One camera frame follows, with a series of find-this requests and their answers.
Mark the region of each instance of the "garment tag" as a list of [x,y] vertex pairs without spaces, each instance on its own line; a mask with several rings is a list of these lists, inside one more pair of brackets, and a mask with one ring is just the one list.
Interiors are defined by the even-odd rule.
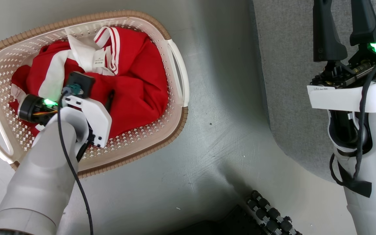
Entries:
[[106,67],[106,51],[100,49],[94,53],[94,68]]

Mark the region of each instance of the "black cable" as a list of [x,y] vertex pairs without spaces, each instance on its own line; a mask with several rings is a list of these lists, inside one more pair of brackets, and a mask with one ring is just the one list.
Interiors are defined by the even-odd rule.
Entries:
[[355,174],[353,174],[353,180],[356,180],[361,169],[362,162],[362,147],[364,146],[364,123],[365,123],[365,105],[367,104],[367,93],[369,86],[372,82],[373,77],[376,73],[376,66],[369,73],[367,80],[362,87],[362,98],[359,103],[359,130],[358,130],[358,142],[356,145],[356,165],[355,165]]
[[84,189],[82,188],[81,182],[79,181],[78,175],[76,174],[75,169],[73,169],[72,162],[71,162],[71,160],[69,159],[68,152],[67,152],[67,150],[66,150],[65,140],[63,139],[62,124],[61,124],[61,118],[60,118],[60,110],[61,110],[61,108],[62,108],[62,99],[63,99],[63,97],[64,97],[66,94],[67,94],[67,92],[64,92],[64,93],[61,95],[61,97],[60,97],[60,99],[59,99],[59,101],[58,101],[58,107],[59,107],[59,109],[58,109],[58,110],[59,110],[59,112],[58,112],[58,127],[59,127],[60,143],[61,143],[61,145],[62,145],[62,149],[63,149],[63,152],[64,152],[64,154],[65,154],[66,161],[68,162],[68,165],[69,165],[70,171],[72,171],[73,177],[75,178],[76,183],[78,184],[79,190],[81,191],[82,197],[84,198],[84,203],[85,203],[85,207],[86,207],[86,212],[87,212],[87,214],[88,214],[90,234],[91,234],[91,235],[94,235],[94,227],[93,227],[93,224],[92,224],[92,216],[91,216],[91,210],[89,209],[88,200],[86,199],[86,195],[85,195]]
[[339,184],[340,186],[345,186],[345,184],[336,177],[335,172],[333,171],[334,160],[335,160],[335,154],[333,153],[332,156],[330,157],[330,163],[329,163],[330,174],[332,175],[333,180],[335,180],[337,184]]
[[89,141],[87,141],[86,143],[84,143],[82,145],[82,147],[79,149],[78,151],[78,154],[76,155],[76,159],[78,160],[78,162],[82,159],[82,157],[84,156],[85,154],[85,151],[88,149],[90,143]]

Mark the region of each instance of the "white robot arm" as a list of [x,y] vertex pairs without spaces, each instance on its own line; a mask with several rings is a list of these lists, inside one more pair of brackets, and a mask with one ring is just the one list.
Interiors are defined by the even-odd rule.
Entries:
[[24,111],[20,116],[28,121],[48,119],[38,116],[41,113],[51,119],[36,136],[7,187],[0,204],[0,235],[55,235],[75,181],[84,197],[93,234],[88,203],[76,172],[88,144],[105,147],[111,116],[100,102],[89,98],[72,94],[61,100],[59,104],[69,107],[57,107],[54,102],[45,106],[43,98],[32,95],[20,105]]
[[[327,61],[307,87],[313,108],[328,111],[328,133],[334,144],[330,160],[333,179],[344,186],[348,210],[358,235],[376,235],[376,16],[370,0],[352,0],[349,60],[337,37],[331,0],[315,0],[314,61]],[[340,181],[333,172],[339,164]]]

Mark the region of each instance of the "red garment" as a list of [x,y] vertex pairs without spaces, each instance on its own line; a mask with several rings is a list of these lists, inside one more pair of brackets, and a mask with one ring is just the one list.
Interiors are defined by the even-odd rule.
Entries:
[[[95,78],[90,98],[105,104],[110,92],[115,90],[110,111],[112,126],[109,137],[154,122],[164,113],[168,102],[166,73],[157,47],[146,33],[124,28],[117,30],[120,41],[117,76],[85,73]],[[39,95],[53,56],[69,49],[69,42],[62,41],[44,46],[33,59],[31,67],[26,65],[17,69],[12,76],[12,83],[26,94]],[[66,77],[72,71],[84,73],[73,59],[68,58],[64,67]],[[17,101],[10,105],[17,110]],[[38,133],[35,128],[32,128],[32,132],[33,135]]]

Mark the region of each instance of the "laundry basket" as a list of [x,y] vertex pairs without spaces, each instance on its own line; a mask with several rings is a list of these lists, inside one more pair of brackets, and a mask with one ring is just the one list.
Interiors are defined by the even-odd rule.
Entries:
[[8,151],[0,145],[0,158],[17,169],[34,141],[30,127],[24,124],[8,103],[11,76],[27,58],[56,40],[94,37],[103,26],[119,26],[143,31],[161,53],[167,75],[169,101],[165,113],[155,122],[116,138],[106,148],[90,147],[79,162],[79,177],[105,172],[140,159],[170,144],[181,133],[188,116],[189,83],[182,56],[169,33],[155,18],[137,11],[123,10],[85,15],[17,34],[0,42],[0,133]]

